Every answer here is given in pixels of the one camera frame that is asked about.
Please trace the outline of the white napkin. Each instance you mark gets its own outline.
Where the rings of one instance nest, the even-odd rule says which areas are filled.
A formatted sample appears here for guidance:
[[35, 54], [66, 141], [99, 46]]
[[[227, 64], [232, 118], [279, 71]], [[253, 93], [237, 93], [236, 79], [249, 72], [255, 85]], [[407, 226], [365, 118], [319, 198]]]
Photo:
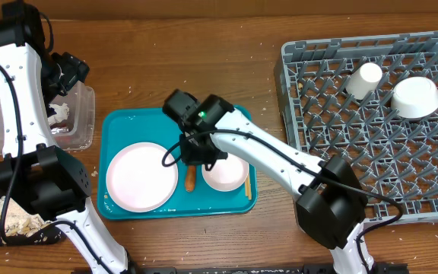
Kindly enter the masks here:
[[53, 115], [48, 117], [50, 126], [61, 123], [69, 117], [70, 109], [67, 103], [63, 103], [62, 105], [50, 104], [49, 106], [55, 111]]

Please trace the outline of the small white round plate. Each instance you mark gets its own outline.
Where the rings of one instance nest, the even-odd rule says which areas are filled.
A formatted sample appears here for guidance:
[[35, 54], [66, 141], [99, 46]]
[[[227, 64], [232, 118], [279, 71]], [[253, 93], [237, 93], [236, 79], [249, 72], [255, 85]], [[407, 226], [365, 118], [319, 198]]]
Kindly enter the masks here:
[[215, 162], [210, 171], [202, 165], [202, 177], [214, 190], [229, 192], [242, 186], [249, 174], [249, 164], [235, 155]]

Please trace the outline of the large white round plate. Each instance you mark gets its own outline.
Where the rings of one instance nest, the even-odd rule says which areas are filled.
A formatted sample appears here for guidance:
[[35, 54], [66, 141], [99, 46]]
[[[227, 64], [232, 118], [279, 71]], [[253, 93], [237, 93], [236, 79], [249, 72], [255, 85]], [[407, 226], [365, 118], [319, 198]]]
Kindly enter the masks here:
[[178, 167], [162, 165], [174, 160], [167, 150], [152, 142], [139, 142], [118, 152], [106, 172], [106, 188], [115, 204], [130, 212], [150, 212], [161, 207], [175, 192]]

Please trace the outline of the food scraps rice pile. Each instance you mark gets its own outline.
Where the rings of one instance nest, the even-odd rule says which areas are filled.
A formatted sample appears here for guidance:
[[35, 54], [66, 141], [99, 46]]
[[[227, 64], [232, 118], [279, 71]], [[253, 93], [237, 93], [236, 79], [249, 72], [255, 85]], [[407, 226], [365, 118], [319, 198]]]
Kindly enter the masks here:
[[[0, 221], [2, 219], [4, 201], [5, 196], [0, 197]], [[50, 221], [44, 221], [39, 215], [28, 214], [13, 199], [10, 200], [5, 219], [5, 232], [8, 237], [33, 236], [49, 223]]]

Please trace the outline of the white cup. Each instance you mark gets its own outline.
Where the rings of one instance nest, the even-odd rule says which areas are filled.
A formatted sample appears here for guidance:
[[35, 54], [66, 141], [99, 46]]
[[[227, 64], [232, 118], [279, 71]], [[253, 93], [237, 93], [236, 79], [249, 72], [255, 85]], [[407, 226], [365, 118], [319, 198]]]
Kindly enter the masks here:
[[356, 100], [363, 100], [369, 92], [375, 91], [381, 79], [381, 67], [376, 63], [367, 62], [350, 77], [345, 89]]

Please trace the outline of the white bowl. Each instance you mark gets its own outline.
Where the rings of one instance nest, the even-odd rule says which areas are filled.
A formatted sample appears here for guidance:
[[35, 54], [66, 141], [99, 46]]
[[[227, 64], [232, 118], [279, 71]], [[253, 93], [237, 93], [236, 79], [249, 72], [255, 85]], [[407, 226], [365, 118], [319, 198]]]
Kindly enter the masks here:
[[394, 87], [391, 108], [402, 118], [429, 116], [438, 109], [437, 86], [429, 78], [406, 78]]

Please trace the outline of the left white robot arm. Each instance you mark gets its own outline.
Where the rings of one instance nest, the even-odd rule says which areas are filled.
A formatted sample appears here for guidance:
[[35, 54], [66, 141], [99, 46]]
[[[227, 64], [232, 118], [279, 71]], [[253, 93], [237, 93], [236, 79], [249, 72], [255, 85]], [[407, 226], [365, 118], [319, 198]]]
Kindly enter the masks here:
[[91, 201], [85, 166], [61, 149], [50, 129], [51, 102], [84, 82], [88, 65], [52, 49], [49, 19], [23, 1], [3, 4], [0, 102], [4, 126], [0, 189], [58, 228], [93, 273], [136, 273], [128, 251], [106, 229]]

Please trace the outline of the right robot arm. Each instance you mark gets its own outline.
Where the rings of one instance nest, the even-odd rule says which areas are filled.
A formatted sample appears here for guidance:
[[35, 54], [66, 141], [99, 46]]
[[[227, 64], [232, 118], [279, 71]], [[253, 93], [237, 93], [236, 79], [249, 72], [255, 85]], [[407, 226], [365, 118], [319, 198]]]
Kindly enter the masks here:
[[363, 190], [348, 162], [328, 161], [296, 150], [260, 129], [222, 97], [199, 102], [175, 90], [162, 108], [181, 135], [173, 145], [185, 165], [211, 170], [232, 155], [281, 184], [295, 202], [297, 224], [333, 258], [335, 273], [407, 273], [406, 265], [377, 263], [365, 234], [398, 221], [402, 206], [394, 199]]

